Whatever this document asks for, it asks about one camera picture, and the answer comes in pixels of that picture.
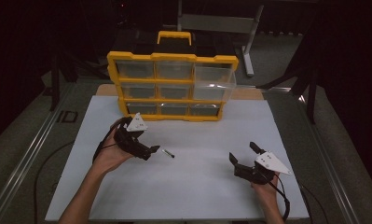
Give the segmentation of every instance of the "dark background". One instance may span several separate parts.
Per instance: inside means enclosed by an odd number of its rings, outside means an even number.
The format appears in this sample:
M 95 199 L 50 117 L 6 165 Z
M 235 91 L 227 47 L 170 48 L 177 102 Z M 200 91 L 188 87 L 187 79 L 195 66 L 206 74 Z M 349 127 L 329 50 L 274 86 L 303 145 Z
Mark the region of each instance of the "dark background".
M 256 1 L 228 2 L 184 0 L 184 12 L 253 17 Z M 318 58 L 318 83 L 372 177 L 372 1 L 265 5 L 258 32 L 304 35 L 288 71 Z M 53 50 L 97 63 L 118 29 L 157 31 L 175 25 L 176 14 L 175 0 L 0 1 L 0 133 L 46 88 Z

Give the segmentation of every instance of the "white table surface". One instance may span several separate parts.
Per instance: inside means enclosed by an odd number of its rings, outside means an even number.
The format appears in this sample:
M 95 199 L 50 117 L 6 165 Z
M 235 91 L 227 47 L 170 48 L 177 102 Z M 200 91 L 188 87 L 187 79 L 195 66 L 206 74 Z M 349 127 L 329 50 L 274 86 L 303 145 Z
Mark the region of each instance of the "white table surface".
M 110 125 L 121 118 L 116 96 L 93 96 L 63 169 L 46 220 L 58 220 L 90 168 Z M 234 176 L 228 154 L 253 166 L 251 141 L 272 151 L 293 173 L 267 101 L 231 100 L 220 121 L 147 121 L 139 138 L 160 145 L 148 161 L 133 158 L 109 173 L 92 206 L 93 220 L 239 220 L 263 217 L 250 183 Z M 281 175 L 289 218 L 308 217 L 295 175 Z M 284 202 L 278 194 L 282 213 Z

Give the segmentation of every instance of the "yellow storage organizer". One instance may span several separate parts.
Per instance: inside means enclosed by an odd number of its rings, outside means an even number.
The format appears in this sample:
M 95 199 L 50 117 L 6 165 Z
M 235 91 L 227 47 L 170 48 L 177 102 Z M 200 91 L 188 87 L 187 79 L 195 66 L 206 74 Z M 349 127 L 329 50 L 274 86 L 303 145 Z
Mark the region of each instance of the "yellow storage organizer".
M 139 112 L 145 120 L 222 118 L 238 66 L 228 38 L 162 31 L 155 38 L 139 31 L 119 36 L 107 60 L 124 116 Z

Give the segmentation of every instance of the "organizer handle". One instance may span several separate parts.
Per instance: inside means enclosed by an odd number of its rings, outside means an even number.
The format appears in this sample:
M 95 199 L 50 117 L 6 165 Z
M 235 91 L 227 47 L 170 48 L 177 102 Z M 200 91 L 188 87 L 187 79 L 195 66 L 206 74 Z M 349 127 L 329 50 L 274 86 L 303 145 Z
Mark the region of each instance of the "organizer handle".
M 159 41 L 162 37 L 188 39 L 188 44 L 189 46 L 191 46 L 191 33 L 190 32 L 159 31 L 157 44 L 159 44 Z

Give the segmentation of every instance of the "white triangular marker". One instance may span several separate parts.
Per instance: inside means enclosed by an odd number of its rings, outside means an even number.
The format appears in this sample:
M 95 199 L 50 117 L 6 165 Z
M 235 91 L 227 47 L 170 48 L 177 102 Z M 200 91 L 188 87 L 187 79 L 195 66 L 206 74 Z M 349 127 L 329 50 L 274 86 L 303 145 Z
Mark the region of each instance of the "white triangular marker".
M 286 175 L 291 174 L 291 171 L 271 152 L 265 152 L 264 154 L 259 155 L 255 159 L 255 161 L 268 170 L 276 171 Z
M 128 125 L 127 131 L 131 133 L 145 130 L 147 130 L 147 125 L 145 125 L 145 121 L 140 116 L 140 113 L 137 113 L 132 119 L 130 125 Z

